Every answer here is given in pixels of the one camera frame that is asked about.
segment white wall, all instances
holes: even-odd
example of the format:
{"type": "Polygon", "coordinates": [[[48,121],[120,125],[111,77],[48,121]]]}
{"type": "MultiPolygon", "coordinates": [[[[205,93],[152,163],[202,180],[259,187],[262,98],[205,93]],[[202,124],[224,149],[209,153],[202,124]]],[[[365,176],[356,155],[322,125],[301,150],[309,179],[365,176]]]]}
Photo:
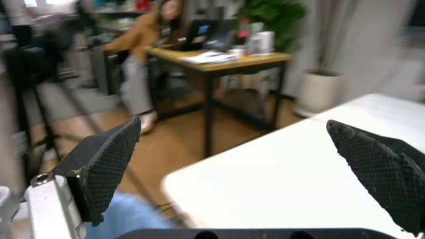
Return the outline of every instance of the white wall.
{"type": "MultiPolygon", "coordinates": [[[[188,17],[193,17],[196,12],[196,7],[206,8],[208,6],[206,0],[188,0],[188,17]]],[[[233,17],[236,11],[239,9],[239,6],[242,4],[241,0],[215,0],[215,6],[224,6],[224,18],[228,19],[233,17]]]]}
{"type": "Polygon", "coordinates": [[[334,69],[344,77],[341,101],[376,92],[417,100],[424,77],[425,47],[406,47],[402,35],[414,0],[362,0],[334,69]]]}
{"type": "MultiPolygon", "coordinates": [[[[36,0],[37,7],[34,9],[41,15],[73,13],[75,12],[75,1],[76,0],[57,0],[59,4],[47,4],[46,0],[36,0]]],[[[30,23],[27,13],[23,9],[25,5],[24,0],[3,0],[3,3],[9,12],[12,24],[21,25],[30,23]]]]}
{"type": "Polygon", "coordinates": [[[315,26],[317,0],[298,0],[307,8],[307,15],[300,22],[300,32],[293,59],[289,63],[282,94],[296,96],[304,72],[314,67],[315,26]]]}

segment blue jeans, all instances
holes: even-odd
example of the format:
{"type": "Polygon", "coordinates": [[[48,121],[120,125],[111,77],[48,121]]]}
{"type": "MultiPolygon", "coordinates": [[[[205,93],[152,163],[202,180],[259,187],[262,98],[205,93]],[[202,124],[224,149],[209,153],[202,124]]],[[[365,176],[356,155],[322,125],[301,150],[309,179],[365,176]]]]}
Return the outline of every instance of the blue jeans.
{"type": "Polygon", "coordinates": [[[97,227],[85,223],[86,239],[114,239],[139,229],[170,229],[173,225],[137,196],[115,192],[104,221],[97,227]]]}

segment black metal desk frame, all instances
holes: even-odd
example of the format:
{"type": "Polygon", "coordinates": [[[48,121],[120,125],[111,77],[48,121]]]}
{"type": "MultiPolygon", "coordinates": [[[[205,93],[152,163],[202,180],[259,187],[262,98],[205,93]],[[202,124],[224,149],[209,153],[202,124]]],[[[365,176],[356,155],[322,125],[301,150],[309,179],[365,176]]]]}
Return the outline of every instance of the black metal desk frame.
{"type": "Polygon", "coordinates": [[[204,108],[205,111],[205,134],[204,134],[204,156],[205,158],[210,157],[212,155],[212,131],[213,131],[213,118],[214,118],[214,106],[220,107],[230,113],[232,113],[235,117],[244,120],[250,123],[255,128],[267,131],[273,131],[276,129],[277,117],[279,115],[279,106],[281,102],[281,91],[282,86],[285,79],[286,72],[286,62],[287,60],[276,61],[271,63],[263,63],[258,65],[250,65],[250,66],[240,66],[235,68],[221,69],[216,71],[201,71],[198,69],[191,68],[189,66],[185,66],[182,64],[178,64],[176,62],[167,60],[166,58],[158,57],[146,51],[148,56],[148,77],[149,79],[153,79],[153,72],[151,67],[151,59],[152,58],[160,58],[161,62],[166,62],[170,65],[175,65],[181,67],[191,73],[201,76],[205,80],[204,85],[204,96],[205,102],[201,104],[193,104],[187,107],[175,109],[172,111],[159,113],[159,119],[165,120],[172,117],[176,117],[179,115],[188,114],[197,110],[204,108]],[[279,81],[277,84],[277,89],[274,92],[275,95],[275,105],[273,109],[273,115],[271,120],[261,120],[253,115],[250,115],[238,108],[233,106],[226,105],[222,102],[219,102],[213,97],[213,88],[214,88],[214,80],[218,79],[222,76],[227,75],[235,75],[235,74],[244,74],[244,75],[252,75],[256,74],[260,71],[269,70],[271,68],[278,67],[279,71],[279,81]]]}

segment woman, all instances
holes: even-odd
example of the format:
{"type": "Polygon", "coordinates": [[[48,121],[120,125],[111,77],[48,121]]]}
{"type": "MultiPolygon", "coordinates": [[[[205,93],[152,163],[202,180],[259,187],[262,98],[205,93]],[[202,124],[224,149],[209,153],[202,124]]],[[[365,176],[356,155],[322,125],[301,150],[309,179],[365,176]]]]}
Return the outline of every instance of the woman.
{"type": "Polygon", "coordinates": [[[151,130],[157,118],[149,95],[147,59],[143,47],[156,44],[164,38],[169,39],[168,43],[177,41],[180,9],[180,0],[164,0],[158,13],[139,17],[127,33],[104,46],[106,52],[130,51],[123,66],[125,82],[121,91],[130,113],[140,116],[142,133],[151,130]]]}

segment cup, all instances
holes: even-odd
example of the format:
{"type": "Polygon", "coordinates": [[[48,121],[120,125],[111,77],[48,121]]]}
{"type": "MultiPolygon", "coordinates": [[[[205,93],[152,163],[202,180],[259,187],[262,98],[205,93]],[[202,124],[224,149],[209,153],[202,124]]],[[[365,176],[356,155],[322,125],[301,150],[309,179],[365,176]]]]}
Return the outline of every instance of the cup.
{"type": "Polygon", "coordinates": [[[270,53],[274,51],[275,44],[275,32],[273,31],[262,31],[257,33],[260,41],[260,53],[270,53]]]}

